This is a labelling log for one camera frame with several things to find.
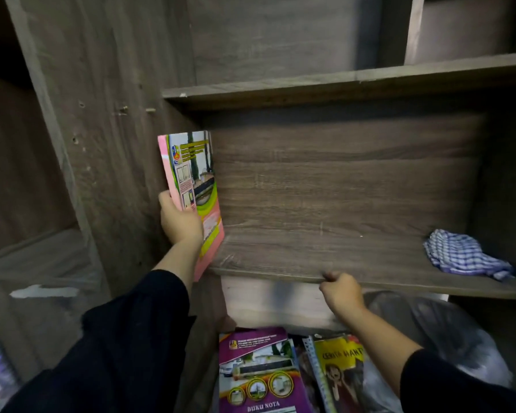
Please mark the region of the person's right hand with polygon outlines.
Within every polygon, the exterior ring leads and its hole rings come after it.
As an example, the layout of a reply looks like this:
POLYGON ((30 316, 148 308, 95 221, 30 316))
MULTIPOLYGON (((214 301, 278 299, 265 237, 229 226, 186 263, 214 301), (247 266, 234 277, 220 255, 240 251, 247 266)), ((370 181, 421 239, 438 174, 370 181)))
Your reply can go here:
POLYGON ((338 281, 322 281, 319 289, 333 314, 351 322, 366 311, 363 293, 358 281, 350 274, 341 272, 338 281))

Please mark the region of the person's left hand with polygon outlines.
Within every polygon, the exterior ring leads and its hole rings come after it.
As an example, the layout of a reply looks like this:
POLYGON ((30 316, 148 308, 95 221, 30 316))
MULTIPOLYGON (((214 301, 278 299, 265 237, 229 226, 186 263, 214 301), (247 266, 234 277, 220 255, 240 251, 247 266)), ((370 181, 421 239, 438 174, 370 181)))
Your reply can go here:
POLYGON ((201 218, 191 208, 178 209, 172 216, 162 215, 160 209, 160 223, 165 236, 172 245, 187 241, 201 245, 204 241, 201 218))

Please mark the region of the pink green book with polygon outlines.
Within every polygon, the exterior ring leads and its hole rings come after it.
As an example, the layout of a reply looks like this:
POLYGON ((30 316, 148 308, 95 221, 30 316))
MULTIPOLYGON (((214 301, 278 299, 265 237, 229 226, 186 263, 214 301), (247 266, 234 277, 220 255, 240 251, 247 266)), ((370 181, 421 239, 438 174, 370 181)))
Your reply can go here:
POLYGON ((225 235, 213 171, 211 134, 207 130, 164 134, 157 137, 157 142, 174 205, 179 210, 192 209, 204 228, 194 276, 198 282, 225 235))

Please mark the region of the person's right forearm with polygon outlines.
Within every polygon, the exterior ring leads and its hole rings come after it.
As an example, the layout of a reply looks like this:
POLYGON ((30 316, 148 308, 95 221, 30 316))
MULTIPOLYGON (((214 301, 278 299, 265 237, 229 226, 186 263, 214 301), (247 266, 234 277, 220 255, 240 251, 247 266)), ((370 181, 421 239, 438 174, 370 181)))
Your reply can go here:
POLYGON ((404 413, 516 413, 516 391, 464 373, 363 305, 332 311, 361 341, 404 413))

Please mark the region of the person's left forearm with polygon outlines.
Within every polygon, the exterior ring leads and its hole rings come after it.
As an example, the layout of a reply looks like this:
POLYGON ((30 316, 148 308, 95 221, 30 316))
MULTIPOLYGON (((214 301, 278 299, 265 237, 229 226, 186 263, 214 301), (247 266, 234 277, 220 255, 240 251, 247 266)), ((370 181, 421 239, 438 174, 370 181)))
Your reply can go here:
POLYGON ((82 337, 1 413, 173 413, 196 319, 183 279, 200 244, 177 240, 130 292, 87 311, 82 337))

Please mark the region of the grey wooden shelf unit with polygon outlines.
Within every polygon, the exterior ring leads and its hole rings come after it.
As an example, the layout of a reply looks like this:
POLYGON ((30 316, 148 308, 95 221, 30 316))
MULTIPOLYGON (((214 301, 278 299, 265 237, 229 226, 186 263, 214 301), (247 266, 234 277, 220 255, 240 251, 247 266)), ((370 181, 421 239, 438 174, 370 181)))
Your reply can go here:
POLYGON ((312 286, 451 296, 516 388, 516 0, 0 0, 0 350, 53 368, 168 249, 157 137, 211 134, 225 238, 196 284, 175 412, 229 326, 338 331, 312 286), (436 229, 514 277, 442 272, 436 229), (30 285, 75 298, 15 299, 30 285))

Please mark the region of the clear punched plastic sleeve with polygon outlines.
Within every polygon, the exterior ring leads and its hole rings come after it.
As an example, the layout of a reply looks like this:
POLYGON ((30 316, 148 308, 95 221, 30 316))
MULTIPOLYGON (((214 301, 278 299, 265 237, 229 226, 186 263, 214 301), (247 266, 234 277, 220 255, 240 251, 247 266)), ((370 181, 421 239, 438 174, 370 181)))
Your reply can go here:
POLYGON ((315 377, 315 381, 317 383, 318 392, 323 402, 325 413, 338 413, 335 407, 335 403, 333 401, 333 397, 331 396, 329 390, 328 381, 326 379, 325 374, 322 371, 321 365, 317 357, 314 336, 309 335, 308 337, 303 338, 303 343, 305 351, 308 355, 309 364, 311 366, 311 369, 315 377))

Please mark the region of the yellow cartoon book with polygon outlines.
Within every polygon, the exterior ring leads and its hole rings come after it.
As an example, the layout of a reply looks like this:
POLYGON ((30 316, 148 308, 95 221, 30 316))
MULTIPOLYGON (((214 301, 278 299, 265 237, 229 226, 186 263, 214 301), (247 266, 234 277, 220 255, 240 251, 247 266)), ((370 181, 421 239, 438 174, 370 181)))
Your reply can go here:
POLYGON ((365 351, 352 334, 315 334, 315 349, 338 413, 365 413, 362 382, 365 351))

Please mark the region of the purple notebook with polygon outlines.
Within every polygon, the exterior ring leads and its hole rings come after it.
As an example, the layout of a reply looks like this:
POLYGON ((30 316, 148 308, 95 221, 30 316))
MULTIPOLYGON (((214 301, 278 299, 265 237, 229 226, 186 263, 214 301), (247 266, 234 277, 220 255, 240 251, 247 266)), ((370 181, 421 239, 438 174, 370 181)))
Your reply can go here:
POLYGON ((285 328, 223 334, 218 349, 219 413, 314 413, 285 328))

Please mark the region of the grey plastic bag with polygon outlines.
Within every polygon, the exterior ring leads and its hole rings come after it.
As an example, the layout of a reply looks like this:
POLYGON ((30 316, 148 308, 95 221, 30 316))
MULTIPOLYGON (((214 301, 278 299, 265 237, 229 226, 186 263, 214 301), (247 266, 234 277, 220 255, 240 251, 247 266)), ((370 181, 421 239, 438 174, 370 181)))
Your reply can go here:
MULTIPOLYGON (((422 348, 483 382, 511 389, 512 374, 495 341, 457 305, 389 291, 367 293, 364 299, 370 312, 422 348)), ((369 413, 404 413, 369 355, 361 388, 369 413)))

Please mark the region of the blue white checkered cloth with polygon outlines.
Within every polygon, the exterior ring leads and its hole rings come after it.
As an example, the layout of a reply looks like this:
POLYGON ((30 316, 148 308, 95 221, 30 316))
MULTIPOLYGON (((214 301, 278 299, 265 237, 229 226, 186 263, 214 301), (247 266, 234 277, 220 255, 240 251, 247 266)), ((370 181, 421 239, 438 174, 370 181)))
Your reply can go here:
POLYGON ((434 230, 423 243, 427 258, 438 270, 461 276, 485 276, 502 282, 514 277, 514 267, 482 251, 469 235, 434 230))

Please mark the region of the white paper scrap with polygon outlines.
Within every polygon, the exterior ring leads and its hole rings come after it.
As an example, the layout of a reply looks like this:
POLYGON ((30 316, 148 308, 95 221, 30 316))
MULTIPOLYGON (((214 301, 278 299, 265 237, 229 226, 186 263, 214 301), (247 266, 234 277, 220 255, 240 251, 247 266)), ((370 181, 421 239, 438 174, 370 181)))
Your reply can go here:
POLYGON ((9 293, 15 299, 25 298, 75 298, 80 290, 75 287, 43 287, 30 285, 24 289, 17 289, 9 293))

